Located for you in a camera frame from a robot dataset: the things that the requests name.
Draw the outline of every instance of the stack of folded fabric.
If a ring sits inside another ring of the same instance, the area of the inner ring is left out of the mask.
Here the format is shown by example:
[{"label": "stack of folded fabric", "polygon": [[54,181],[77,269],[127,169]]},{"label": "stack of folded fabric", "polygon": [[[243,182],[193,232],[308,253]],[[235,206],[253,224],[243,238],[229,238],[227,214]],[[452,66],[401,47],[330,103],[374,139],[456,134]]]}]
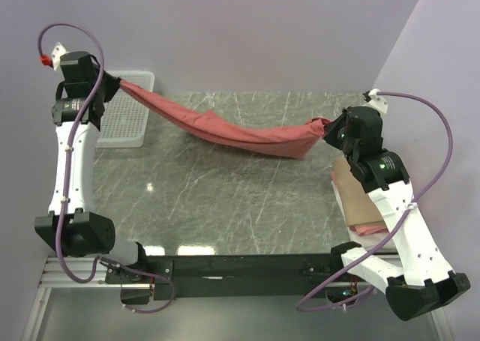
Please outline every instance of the stack of folded fabric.
[{"label": "stack of folded fabric", "polygon": [[[331,179],[350,238],[366,248],[378,244],[389,230],[377,207],[353,177],[350,165],[343,157],[333,162]],[[384,248],[395,248],[395,245],[390,241]]]}]

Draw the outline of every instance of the brown folded cloth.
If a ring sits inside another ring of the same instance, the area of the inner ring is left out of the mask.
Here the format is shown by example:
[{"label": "brown folded cloth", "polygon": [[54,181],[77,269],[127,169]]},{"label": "brown folded cloth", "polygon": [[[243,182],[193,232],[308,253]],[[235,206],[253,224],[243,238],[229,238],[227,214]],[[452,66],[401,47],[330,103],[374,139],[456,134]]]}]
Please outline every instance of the brown folded cloth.
[{"label": "brown folded cloth", "polygon": [[341,157],[333,162],[332,179],[340,194],[346,225],[359,235],[388,232],[377,207],[350,172],[350,165]]}]

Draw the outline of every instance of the red cloth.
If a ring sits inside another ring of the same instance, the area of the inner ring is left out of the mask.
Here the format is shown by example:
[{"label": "red cloth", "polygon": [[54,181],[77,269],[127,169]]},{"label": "red cloth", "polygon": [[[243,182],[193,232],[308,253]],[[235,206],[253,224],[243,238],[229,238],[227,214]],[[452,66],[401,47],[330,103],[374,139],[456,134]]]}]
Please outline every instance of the red cloth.
[{"label": "red cloth", "polygon": [[217,144],[261,154],[302,158],[323,136],[326,118],[312,118],[303,125],[253,129],[230,124],[209,110],[202,114],[154,92],[122,80],[120,88],[183,130]]}]

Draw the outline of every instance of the gray marble surface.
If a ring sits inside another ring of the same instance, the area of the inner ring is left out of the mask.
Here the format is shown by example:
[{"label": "gray marble surface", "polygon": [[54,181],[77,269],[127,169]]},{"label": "gray marble surface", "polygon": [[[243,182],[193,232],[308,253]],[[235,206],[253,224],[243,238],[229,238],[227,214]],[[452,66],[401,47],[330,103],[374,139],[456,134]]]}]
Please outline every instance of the gray marble surface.
[{"label": "gray marble surface", "polygon": [[[335,118],[362,103],[359,93],[166,96],[246,127]],[[97,150],[97,212],[124,238],[170,255],[180,246],[216,254],[328,252],[349,240],[330,185],[339,155],[322,141],[303,160],[214,145],[150,112],[143,147]]]}]

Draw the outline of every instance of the gray wall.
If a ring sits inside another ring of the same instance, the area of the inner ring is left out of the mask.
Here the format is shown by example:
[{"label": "gray wall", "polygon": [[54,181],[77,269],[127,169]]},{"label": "gray wall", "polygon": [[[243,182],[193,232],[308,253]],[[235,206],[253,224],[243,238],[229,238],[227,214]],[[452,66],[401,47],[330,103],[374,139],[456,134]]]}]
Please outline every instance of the gray wall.
[{"label": "gray wall", "polygon": [[417,1],[52,0],[163,91],[369,88]]},{"label": "gray wall", "polygon": [[[454,133],[445,177],[421,201],[436,242],[472,289],[446,307],[456,340],[480,334],[480,0],[420,0],[380,73],[376,87],[432,100]],[[387,147],[399,151],[416,189],[438,169],[446,152],[443,126],[424,106],[391,100]]]},{"label": "gray wall", "polygon": [[[0,0],[0,318],[18,340],[47,257],[34,233],[47,212],[56,167],[50,108],[56,75],[40,64],[38,31],[55,19],[49,0]],[[46,42],[53,45],[53,38]]]}]

